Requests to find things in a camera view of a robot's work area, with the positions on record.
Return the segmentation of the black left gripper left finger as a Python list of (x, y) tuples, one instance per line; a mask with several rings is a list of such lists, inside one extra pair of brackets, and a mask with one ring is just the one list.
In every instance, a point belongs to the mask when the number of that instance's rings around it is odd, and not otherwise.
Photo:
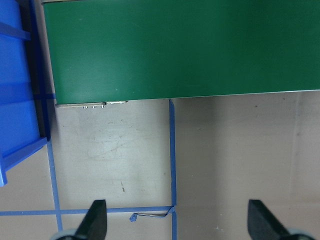
[(107, 205), (105, 199), (94, 200), (73, 238), (104, 240), (107, 235)]

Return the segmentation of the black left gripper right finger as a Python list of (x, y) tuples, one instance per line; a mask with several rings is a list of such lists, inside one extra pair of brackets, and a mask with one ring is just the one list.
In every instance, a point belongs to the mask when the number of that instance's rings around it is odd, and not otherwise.
[(247, 230), (252, 240), (280, 240), (291, 235), (258, 199), (248, 201)]

